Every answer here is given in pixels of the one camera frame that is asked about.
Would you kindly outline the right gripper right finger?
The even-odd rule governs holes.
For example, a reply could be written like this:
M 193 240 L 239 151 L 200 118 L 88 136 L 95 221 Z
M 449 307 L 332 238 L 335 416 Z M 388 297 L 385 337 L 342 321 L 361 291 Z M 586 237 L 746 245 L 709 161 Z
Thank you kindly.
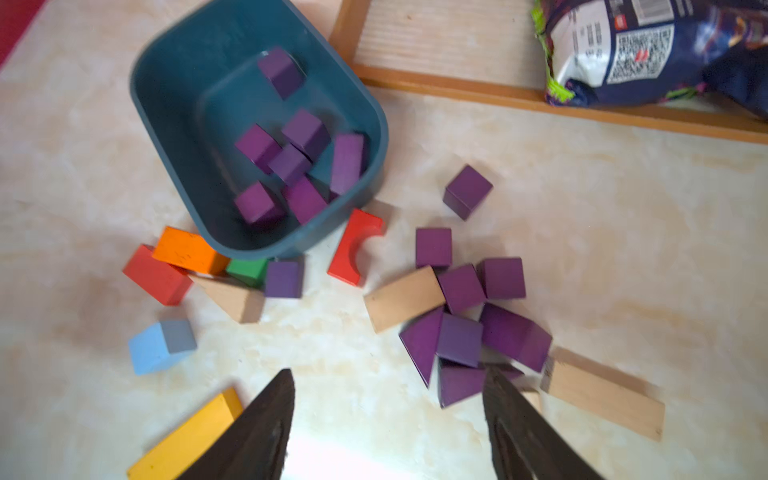
M 482 390 L 492 464 L 499 479 L 599 479 L 496 367 Z

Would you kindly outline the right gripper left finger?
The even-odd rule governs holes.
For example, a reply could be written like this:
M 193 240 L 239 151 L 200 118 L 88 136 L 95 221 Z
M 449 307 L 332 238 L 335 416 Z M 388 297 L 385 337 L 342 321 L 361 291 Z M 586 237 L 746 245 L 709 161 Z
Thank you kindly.
M 292 372 L 282 369 L 182 479 L 279 479 L 295 407 Z

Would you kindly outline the teal plastic storage bin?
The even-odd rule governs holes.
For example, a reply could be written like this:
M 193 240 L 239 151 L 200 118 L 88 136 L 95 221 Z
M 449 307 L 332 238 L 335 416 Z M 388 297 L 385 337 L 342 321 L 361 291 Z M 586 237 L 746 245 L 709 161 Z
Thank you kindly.
M 282 100 L 257 66 L 284 49 L 305 76 Z M 160 159 L 199 233 L 220 254 L 240 260 L 303 254 L 369 203 L 384 179 L 387 119 L 333 47 L 289 1 L 211 1 L 158 35 L 136 59 L 130 94 Z M 307 224 L 293 215 L 266 227 L 248 225 L 234 200 L 266 175 L 235 146 L 254 124 L 281 140 L 299 109 L 331 135 L 362 133 L 363 172 L 345 195 Z

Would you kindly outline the purple long block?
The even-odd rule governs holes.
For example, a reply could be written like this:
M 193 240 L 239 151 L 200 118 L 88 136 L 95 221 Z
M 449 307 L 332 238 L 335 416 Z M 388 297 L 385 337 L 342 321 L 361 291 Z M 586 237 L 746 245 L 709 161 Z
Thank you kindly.
M 267 51 L 258 60 L 257 66 L 282 100 L 292 96 L 305 82 L 299 65 L 282 48 Z

